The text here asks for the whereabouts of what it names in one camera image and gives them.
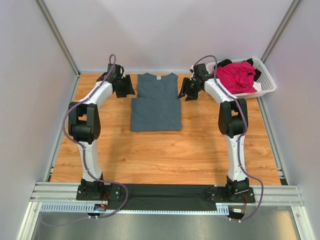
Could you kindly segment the grey blue t shirt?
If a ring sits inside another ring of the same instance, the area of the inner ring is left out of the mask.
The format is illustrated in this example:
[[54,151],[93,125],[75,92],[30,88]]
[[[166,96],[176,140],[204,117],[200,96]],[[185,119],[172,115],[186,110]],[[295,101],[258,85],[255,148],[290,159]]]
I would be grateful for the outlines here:
[[137,76],[137,96],[131,99],[132,132],[180,131],[181,117],[176,74]]

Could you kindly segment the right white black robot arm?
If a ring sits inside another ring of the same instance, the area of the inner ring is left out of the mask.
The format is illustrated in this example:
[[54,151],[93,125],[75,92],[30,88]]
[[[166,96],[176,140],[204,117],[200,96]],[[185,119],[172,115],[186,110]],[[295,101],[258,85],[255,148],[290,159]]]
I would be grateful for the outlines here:
[[191,67],[191,77],[185,77],[178,98],[197,100],[200,91],[208,93],[219,104],[218,129],[225,137],[228,152],[228,172],[225,196],[231,202],[242,198],[250,188],[246,174],[244,141],[248,130],[248,110],[245,99],[238,99],[221,83],[206,64]]

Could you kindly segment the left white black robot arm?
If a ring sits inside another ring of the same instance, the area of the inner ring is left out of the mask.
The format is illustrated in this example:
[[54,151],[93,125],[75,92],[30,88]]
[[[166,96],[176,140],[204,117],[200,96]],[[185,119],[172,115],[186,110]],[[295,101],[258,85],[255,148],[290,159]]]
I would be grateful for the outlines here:
[[107,72],[97,80],[93,89],[80,101],[68,106],[67,137],[77,144],[82,161],[82,179],[77,200],[105,201],[107,185],[98,160],[97,141],[101,133],[99,109],[112,94],[117,98],[134,95],[131,77],[122,65],[110,63]]

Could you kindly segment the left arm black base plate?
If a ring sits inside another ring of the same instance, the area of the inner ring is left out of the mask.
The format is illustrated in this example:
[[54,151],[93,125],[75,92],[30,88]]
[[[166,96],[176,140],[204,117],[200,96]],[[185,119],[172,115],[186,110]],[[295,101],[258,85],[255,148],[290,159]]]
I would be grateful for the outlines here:
[[122,201],[126,190],[117,184],[79,185],[75,199],[78,201]]

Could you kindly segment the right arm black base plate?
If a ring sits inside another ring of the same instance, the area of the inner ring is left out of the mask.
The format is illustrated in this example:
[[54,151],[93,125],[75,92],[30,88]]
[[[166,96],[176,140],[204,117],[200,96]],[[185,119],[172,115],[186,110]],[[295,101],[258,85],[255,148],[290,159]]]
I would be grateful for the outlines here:
[[253,188],[250,187],[249,191],[241,193],[231,193],[226,186],[209,186],[204,192],[213,203],[250,203],[256,202]]

